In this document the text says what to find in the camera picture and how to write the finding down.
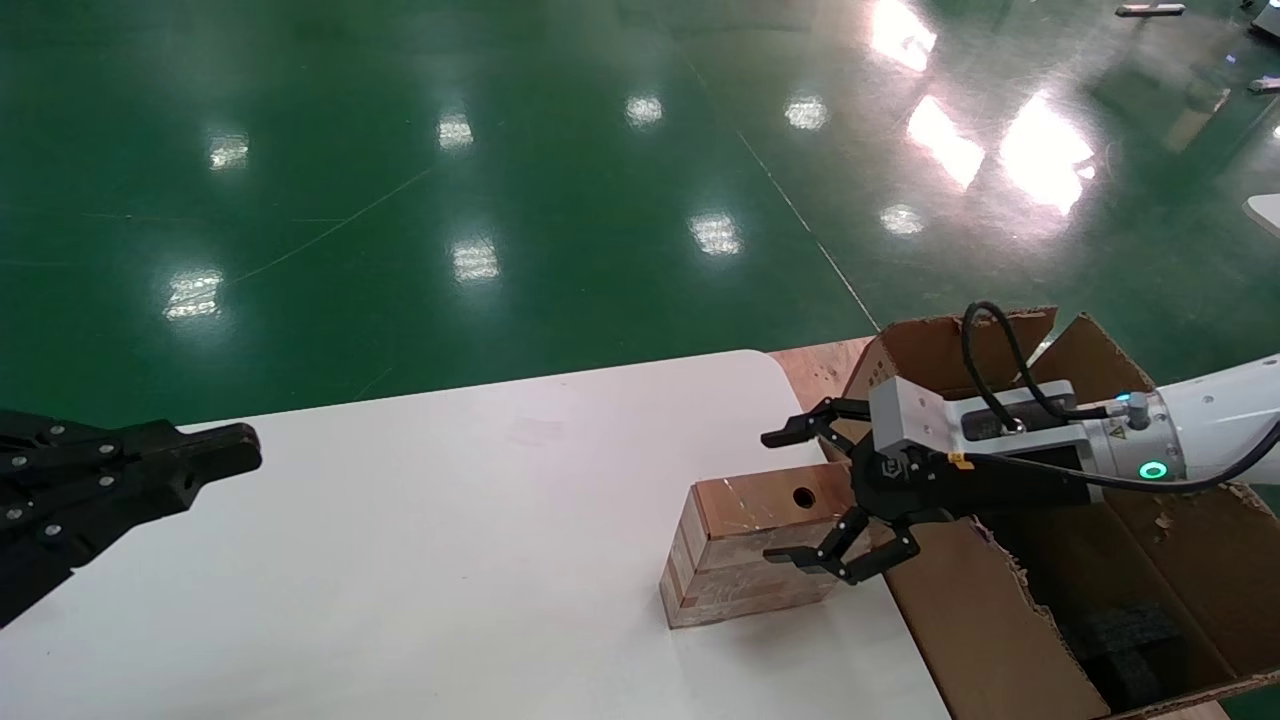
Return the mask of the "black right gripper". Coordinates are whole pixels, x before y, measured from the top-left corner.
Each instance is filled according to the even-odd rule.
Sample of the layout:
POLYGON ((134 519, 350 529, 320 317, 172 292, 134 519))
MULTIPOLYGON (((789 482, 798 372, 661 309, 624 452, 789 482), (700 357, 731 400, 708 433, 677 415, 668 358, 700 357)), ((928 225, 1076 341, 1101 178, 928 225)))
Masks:
POLYGON ((870 405, 856 398, 823 398, 810 411, 790 416, 762 434, 767 448, 827 443, 851 460, 855 502, 818 546, 763 551, 773 564, 791 564, 806 574, 829 574, 856 585, 914 559, 922 551, 910 525, 948 523, 973 515, 1007 515, 1088 506, 1098 489, 1053 466, 1019 466, 1010 457, 950 462, 942 454, 918 454, 916 462, 886 456, 873 443, 858 443, 835 429, 838 420, 870 421, 870 405), (845 556, 867 533, 870 520, 891 527, 895 539, 851 560, 845 556))

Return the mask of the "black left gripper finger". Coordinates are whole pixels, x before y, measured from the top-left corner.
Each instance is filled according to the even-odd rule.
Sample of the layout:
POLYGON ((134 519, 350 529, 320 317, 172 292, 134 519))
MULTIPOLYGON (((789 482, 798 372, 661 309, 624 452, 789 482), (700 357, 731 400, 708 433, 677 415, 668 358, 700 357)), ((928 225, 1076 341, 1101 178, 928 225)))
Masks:
POLYGON ((188 511, 252 466, 3 473, 1 624, 9 626, 137 527, 188 511))
POLYGON ((244 423, 186 433, 166 420, 104 428, 4 410, 3 491, 51 493, 102 488, 129 475, 192 474, 209 483, 253 471, 262 455, 256 430, 244 423))

